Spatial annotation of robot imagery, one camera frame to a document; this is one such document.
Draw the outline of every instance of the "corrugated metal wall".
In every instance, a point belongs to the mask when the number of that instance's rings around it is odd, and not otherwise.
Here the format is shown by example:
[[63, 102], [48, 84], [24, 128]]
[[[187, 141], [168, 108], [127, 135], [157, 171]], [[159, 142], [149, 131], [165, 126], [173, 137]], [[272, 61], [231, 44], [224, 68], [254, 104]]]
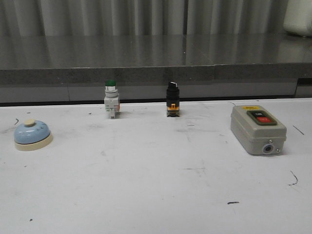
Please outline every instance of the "corrugated metal wall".
[[0, 36], [282, 32], [288, 0], [0, 0]]

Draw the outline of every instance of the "bell base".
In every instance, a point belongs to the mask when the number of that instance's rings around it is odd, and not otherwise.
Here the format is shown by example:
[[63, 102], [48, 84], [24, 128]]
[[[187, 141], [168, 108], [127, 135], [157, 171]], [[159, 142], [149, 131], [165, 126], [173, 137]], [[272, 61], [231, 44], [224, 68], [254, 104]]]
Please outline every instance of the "bell base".
[[15, 148], [20, 151], [32, 151], [32, 150], [38, 150], [38, 149], [43, 148], [44, 146], [47, 146], [48, 144], [51, 143], [52, 140], [53, 140], [53, 136], [52, 136], [52, 133], [50, 133], [48, 137], [36, 143], [32, 143], [32, 144], [18, 144], [16, 142], [14, 143], [15, 143]]

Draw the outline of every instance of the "red button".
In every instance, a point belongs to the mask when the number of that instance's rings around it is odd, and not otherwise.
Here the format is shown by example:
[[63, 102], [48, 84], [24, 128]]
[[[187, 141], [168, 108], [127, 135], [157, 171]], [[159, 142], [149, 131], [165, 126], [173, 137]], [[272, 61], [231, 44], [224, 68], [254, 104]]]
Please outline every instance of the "red button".
[[257, 117], [257, 119], [261, 123], [271, 123], [272, 122], [272, 120], [270, 120], [268, 117]]

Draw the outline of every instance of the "yellow label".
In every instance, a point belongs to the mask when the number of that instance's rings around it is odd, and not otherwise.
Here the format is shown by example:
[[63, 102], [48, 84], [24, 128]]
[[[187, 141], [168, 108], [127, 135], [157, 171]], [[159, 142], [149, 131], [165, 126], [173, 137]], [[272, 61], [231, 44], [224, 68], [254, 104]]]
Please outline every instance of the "yellow label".
[[258, 106], [242, 106], [245, 110], [259, 110], [260, 108]]

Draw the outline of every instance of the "push button switch box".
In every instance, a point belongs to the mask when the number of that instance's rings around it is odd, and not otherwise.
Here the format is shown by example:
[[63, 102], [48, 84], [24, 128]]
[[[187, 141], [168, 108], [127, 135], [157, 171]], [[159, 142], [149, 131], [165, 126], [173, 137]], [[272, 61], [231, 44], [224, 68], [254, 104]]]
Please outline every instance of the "push button switch box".
[[252, 155], [274, 155], [282, 151], [286, 127], [262, 106], [235, 106], [231, 130]]

